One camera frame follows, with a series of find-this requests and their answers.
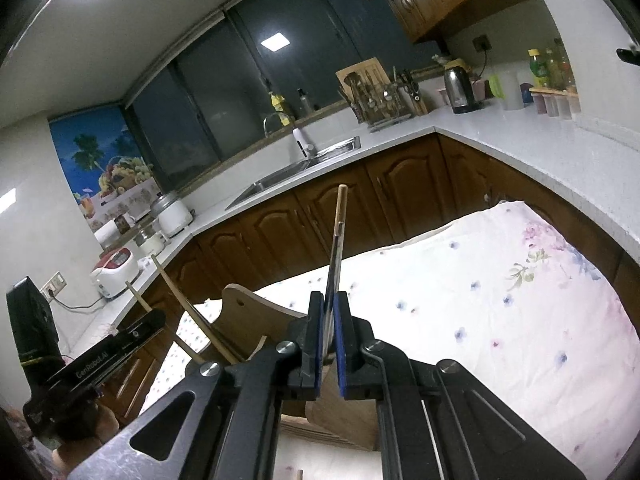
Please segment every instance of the ceiling light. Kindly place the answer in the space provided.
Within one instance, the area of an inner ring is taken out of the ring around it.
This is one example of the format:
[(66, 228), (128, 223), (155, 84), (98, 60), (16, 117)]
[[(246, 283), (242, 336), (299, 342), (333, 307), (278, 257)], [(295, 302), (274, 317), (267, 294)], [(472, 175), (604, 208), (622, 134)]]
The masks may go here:
[(287, 46), (289, 43), (289, 40), (285, 38), (280, 32), (276, 32), (270, 38), (267, 38), (266, 40), (260, 42), (262, 46), (267, 47), (272, 52), (280, 50), (283, 46)]
[(0, 213), (4, 212), (11, 204), (15, 203), (15, 187), (0, 196)]

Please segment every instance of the kitchen sink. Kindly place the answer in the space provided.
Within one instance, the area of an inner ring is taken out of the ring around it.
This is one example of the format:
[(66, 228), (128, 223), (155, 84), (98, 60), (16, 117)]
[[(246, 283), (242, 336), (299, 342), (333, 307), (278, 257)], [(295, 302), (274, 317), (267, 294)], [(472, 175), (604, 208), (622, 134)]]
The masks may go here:
[(276, 184), (280, 184), (285, 180), (289, 180), (290, 178), (299, 175), (303, 171), (308, 170), (308, 168), (311, 168), (316, 164), (320, 164), (321, 162), (330, 160), (331, 158), (334, 158), (334, 156), (349, 153), (353, 150), (358, 150), (359, 148), (360, 136), (355, 136), (351, 137), (351, 139), (343, 140), (342, 142), (338, 142), (333, 146), (329, 146), (328, 148), (321, 150), (308, 160), (300, 160), (299, 162), (289, 164), (281, 170), (274, 171), (273, 173), (268, 174), (266, 177), (252, 183), (247, 189), (245, 189), (240, 195), (238, 195), (238, 197), (236, 197), (236, 199), (231, 204), (229, 204), (225, 208), (225, 210), (235, 207), (248, 198), (257, 195), (258, 193), (261, 193), (269, 189), (270, 187), (276, 186)]

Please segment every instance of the ceiling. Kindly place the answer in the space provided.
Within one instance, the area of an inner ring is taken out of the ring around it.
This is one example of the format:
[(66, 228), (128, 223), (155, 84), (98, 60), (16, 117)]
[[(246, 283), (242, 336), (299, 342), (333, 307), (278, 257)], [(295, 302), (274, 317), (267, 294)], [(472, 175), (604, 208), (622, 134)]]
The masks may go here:
[(0, 128), (122, 99), (153, 60), (229, 0), (53, 0), (0, 69)]

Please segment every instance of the dark window glass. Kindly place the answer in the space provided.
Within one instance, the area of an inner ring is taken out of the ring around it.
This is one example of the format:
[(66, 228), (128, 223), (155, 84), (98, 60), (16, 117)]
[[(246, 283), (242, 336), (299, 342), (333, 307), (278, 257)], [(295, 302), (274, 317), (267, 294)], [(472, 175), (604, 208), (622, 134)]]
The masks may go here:
[(165, 68), (140, 93), (133, 109), (169, 181), (182, 186), (219, 161), (187, 94)]
[(255, 61), (227, 20), (180, 54), (177, 65), (223, 160), (264, 137), (262, 120), (273, 112), (271, 101)]
[(435, 64), (435, 41), (412, 44), (386, 0), (328, 0), (363, 59), (377, 57), (391, 73)]
[[(335, 72), (362, 58), (327, 0), (243, 0), (233, 10), (260, 67), (299, 114), (298, 88), (319, 107), (339, 99)], [(289, 44), (272, 52), (261, 43), (278, 32)]]

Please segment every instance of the wall outlet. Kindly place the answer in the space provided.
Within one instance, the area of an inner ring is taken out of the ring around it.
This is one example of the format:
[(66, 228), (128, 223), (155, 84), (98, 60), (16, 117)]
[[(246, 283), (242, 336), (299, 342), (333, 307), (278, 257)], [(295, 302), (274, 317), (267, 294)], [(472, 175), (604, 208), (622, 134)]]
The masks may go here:
[(486, 34), (482, 36), (478, 36), (477, 38), (473, 38), (474, 47), (476, 48), (476, 52), (485, 52), (487, 50), (491, 50), (491, 42), (489, 42), (489, 38)]
[(58, 271), (51, 277), (51, 279), (45, 284), (45, 286), (40, 289), (40, 292), (45, 298), (47, 298), (47, 301), (51, 303), (51, 300), (53, 298), (51, 297), (49, 291), (51, 291), (53, 293), (53, 296), (55, 297), (63, 288), (65, 288), (65, 285), (66, 281), (62, 277), (60, 271)]

